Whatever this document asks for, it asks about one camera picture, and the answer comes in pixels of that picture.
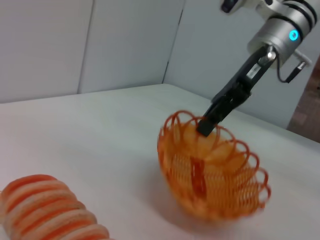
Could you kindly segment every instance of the metal cylinder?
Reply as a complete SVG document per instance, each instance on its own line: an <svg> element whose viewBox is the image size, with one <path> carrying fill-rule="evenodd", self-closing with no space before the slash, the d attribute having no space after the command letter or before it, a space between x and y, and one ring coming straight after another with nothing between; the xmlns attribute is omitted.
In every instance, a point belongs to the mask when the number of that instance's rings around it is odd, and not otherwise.
<svg viewBox="0 0 320 240"><path fill-rule="evenodd" d="M283 2L283 4L285 6L289 6L291 9L298 9L300 13L302 13L306 17L306 20L311 26L311 29L316 25L317 14L315 14L314 8L311 5L307 4L305 1L286 0Z"/></svg>
<svg viewBox="0 0 320 240"><path fill-rule="evenodd" d="M248 43L251 54L264 45L273 46L279 54L281 65L294 53L302 42L299 31L288 21L271 18Z"/></svg>
<svg viewBox="0 0 320 240"><path fill-rule="evenodd" d="M320 18L320 1L319 0L295 0L296 2L301 2L305 6L307 6L310 10L312 10L314 17L319 20Z"/></svg>

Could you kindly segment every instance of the robotic arm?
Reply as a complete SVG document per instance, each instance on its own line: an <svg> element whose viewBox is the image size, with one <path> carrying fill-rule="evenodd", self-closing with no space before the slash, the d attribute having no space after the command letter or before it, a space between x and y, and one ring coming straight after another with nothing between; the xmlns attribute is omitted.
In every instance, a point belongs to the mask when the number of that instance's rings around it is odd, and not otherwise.
<svg viewBox="0 0 320 240"><path fill-rule="evenodd" d="M240 8L255 9L266 22L248 43L251 56L212 99L204 119L199 122L197 131L205 137L250 97L251 89L269 68L277 69L277 76L282 83L290 83L305 66L311 65L311 60L297 48L320 17L320 0L220 1L220 9L228 15ZM291 55L298 58L299 64L287 79L282 80L280 68Z"/></svg>

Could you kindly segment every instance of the white table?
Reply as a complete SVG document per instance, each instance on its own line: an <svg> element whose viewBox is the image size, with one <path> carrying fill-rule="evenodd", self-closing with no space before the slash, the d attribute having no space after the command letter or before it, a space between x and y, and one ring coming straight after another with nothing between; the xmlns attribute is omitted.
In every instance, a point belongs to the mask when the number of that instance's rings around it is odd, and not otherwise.
<svg viewBox="0 0 320 240"><path fill-rule="evenodd" d="M158 166L159 129L177 110L202 115L209 105L167 84L2 104L0 189L53 175L117 240L318 240L320 144L237 111L222 125L269 172L265 211L212 228L177 207Z"/></svg>

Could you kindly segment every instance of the wire basket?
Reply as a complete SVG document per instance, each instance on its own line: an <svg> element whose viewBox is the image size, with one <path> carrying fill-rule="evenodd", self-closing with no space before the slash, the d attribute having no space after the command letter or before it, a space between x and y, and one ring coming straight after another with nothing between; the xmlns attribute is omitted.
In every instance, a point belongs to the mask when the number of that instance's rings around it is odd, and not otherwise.
<svg viewBox="0 0 320 240"><path fill-rule="evenodd" d="M196 128L202 118L178 111L160 130L159 164L176 200L206 221L236 220L264 209L271 189L259 157L222 126L201 136Z"/></svg>

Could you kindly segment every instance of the orange and white striped toy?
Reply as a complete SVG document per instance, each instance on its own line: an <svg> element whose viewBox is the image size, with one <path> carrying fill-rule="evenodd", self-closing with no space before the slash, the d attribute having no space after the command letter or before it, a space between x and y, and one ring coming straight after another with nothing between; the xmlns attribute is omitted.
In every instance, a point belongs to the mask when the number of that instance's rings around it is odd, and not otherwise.
<svg viewBox="0 0 320 240"><path fill-rule="evenodd" d="M1 222L11 240L110 239L107 228L53 176L19 178L0 196Z"/></svg>

